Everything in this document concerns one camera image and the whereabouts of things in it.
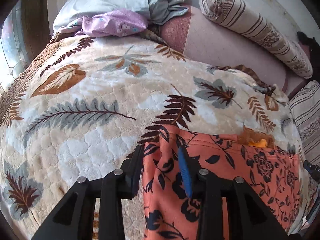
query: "window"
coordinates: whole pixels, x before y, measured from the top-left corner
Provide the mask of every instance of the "window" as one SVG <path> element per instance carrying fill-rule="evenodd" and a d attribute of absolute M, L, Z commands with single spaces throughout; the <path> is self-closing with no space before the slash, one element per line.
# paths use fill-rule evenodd
<path fill-rule="evenodd" d="M 21 0 L 11 10 L 0 28 L 0 96 L 30 64 L 23 41 Z"/>

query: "purple floral cloth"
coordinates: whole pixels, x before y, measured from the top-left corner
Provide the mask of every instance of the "purple floral cloth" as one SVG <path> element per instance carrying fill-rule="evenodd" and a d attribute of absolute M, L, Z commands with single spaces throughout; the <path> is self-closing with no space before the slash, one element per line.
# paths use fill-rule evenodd
<path fill-rule="evenodd" d="M 114 10 L 104 14 L 97 14 L 92 18 L 83 16 L 66 27 L 60 27 L 59 33 L 74 33 L 75 36 L 88 35 L 90 37 L 127 36 L 142 32 L 148 27 L 148 20 L 142 15 L 126 10 Z"/>

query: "leaf pattern blanket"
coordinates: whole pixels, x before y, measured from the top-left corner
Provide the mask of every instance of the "leaf pattern blanket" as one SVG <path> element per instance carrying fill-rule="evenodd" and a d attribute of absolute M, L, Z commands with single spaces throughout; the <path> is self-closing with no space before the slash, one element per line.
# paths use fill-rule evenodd
<path fill-rule="evenodd" d="M 273 135 L 302 162 L 287 102 L 276 86 L 266 91 L 239 70 L 218 70 L 138 37 L 49 44 L 1 99 L 1 211 L 30 239 L 79 176 L 104 177 L 137 143 L 159 142 L 162 125 L 207 134 L 239 134 L 245 125 Z M 311 200 L 302 166 L 297 183 L 291 231 Z M 144 236 L 142 192 L 123 201 L 128 239 Z"/>

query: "orange floral fabric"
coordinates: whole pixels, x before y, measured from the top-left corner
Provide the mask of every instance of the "orange floral fabric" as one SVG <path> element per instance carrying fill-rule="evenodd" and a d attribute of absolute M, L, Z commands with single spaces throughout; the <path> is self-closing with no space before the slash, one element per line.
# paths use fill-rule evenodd
<path fill-rule="evenodd" d="M 160 128 L 159 143 L 145 144 L 142 168 L 145 239 L 196 239 L 201 202 L 188 198 L 184 191 L 177 156 L 181 145 L 202 168 L 218 177 L 230 180 L 243 177 L 288 232 L 299 210 L 298 155 L 280 148 L 240 145 L 233 141 L 235 138 L 165 125 Z"/>

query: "striped bolster pillow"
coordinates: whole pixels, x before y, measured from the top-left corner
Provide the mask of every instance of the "striped bolster pillow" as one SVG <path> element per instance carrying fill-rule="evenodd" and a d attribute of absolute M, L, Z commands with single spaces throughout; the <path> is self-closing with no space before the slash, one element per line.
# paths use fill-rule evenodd
<path fill-rule="evenodd" d="M 309 82 L 289 102 L 307 161 L 320 164 L 320 85 Z"/>
<path fill-rule="evenodd" d="M 302 78 L 312 76 L 312 66 L 300 46 L 289 41 L 243 0 L 199 0 L 209 20 L 239 33 L 267 49 Z"/>

